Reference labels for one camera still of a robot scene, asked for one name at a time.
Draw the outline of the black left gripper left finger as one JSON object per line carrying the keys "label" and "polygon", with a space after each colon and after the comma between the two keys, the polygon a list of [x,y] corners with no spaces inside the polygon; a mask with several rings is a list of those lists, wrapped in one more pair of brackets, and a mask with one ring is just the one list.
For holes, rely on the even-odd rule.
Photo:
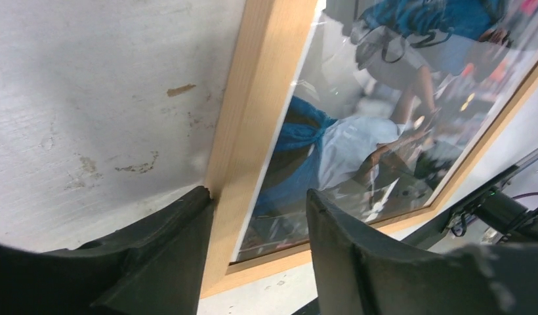
{"label": "black left gripper left finger", "polygon": [[198,186],[77,249],[0,244],[0,314],[195,314],[213,217]]}

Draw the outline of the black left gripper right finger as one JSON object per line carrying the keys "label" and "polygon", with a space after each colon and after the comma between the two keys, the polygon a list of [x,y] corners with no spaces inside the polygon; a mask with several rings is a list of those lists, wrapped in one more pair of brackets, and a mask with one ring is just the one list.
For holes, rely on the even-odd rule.
{"label": "black left gripper right finger", "polygon": [[366,225],[309,190],[322,314],[538,314],[538,218],[524,241],[437,254]]}

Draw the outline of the light wooden picture frame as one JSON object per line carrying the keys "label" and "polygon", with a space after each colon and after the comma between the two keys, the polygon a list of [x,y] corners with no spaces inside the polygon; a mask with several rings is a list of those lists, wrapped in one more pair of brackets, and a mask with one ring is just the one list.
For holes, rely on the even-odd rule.
{"label": "light wooden picture frame", "polygon": [[310,261],[308,188],[383,232],[455,199],[538,86],[538,1],[247,1],[201,296]]}

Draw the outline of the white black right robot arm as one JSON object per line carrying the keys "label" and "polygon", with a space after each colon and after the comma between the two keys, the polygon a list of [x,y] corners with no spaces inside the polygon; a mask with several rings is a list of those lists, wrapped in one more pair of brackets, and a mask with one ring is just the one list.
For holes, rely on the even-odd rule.
{"label": "white black right robot arm", "polygon": [[474,217],[500,233],[498,243],[538,242],[538,208],[529,210],[518,202],[533,196],[538,196],[538,192],[510,197],[491,180],[450,208],[442,230],[462,237],[470,217]]}

